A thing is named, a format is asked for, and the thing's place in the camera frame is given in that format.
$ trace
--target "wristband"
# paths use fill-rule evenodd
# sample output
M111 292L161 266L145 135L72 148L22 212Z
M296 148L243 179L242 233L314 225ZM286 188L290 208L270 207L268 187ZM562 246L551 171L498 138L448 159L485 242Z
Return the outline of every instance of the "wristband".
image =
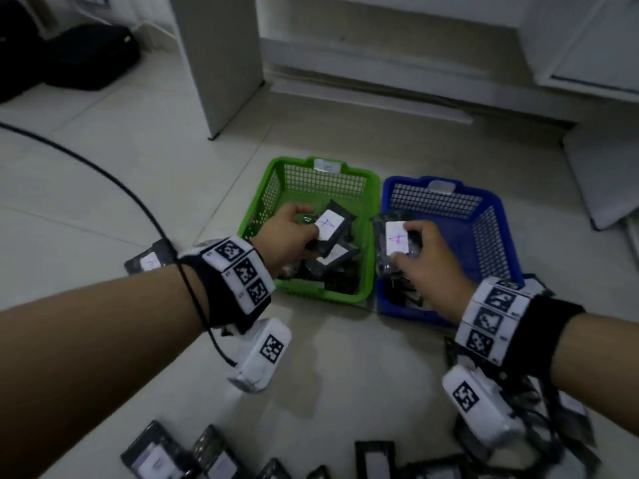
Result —
M455 342L505 370L548 379L563 328L582 312L532 287L489 277L469 302Z
M239 237L203 242L179 260L204 285L211 328L235 324L244 334L270 304L275 283L258 251Z

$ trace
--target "black suitcase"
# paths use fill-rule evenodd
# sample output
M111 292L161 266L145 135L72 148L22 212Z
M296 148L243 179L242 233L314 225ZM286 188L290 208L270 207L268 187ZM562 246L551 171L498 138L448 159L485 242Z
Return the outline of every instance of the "black suitcase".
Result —
M100 90L140 59L126 27L90 23L48 40L43 80L56 87Z
M0 102L40 82L45 46L31 15L17 0L0 0Z

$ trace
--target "green basket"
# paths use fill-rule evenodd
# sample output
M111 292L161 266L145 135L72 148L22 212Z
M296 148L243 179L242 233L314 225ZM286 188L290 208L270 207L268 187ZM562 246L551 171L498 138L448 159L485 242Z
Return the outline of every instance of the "green basket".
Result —
M251 207L244 216L238 235L254 237L268 218L286 202L310 203L321 211L333 199L357 216L353 223L354 245L362 249L358 260L360 283L355 294L342 294L302 280L276 280L279 289L300 296L358 303L371 294L375 274L375 249L370 217L379 213L381 183L379 176L365 170L349 168L342 161L340 173L317 171L315 158L306 160L276 158L268 165Z

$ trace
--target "skin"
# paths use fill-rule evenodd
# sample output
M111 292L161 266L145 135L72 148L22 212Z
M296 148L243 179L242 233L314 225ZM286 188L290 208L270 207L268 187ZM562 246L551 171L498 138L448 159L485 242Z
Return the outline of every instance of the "skin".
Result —
M272 276L317 237L315 225L293 219L311 212L285 205L253 239ZM441 315L458 323L474 285L435 224L408 222L406 228L421 232L424 249L415 260L396 256L397 265ZM209 313L202 283L184 270ZM203 331L175 265L0 312L0 436L10 437L0 448L3 476L41 474ZM637 324L576 316L559 341L553 382L636 434L637 342Z

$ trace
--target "white camera device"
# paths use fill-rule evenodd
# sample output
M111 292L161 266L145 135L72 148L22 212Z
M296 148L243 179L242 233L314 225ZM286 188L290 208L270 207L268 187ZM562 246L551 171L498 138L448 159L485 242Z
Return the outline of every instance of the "white camera device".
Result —
M238 337L244 344L238 364L228 381L243 392L256 394L270 383L291 342L291 330L278 319L268 318L256 321L245 335Z
M523 434L523 421L499 394L499 385L479 368L455 365L442 378L442 385L468 428L487 447L504 445Z

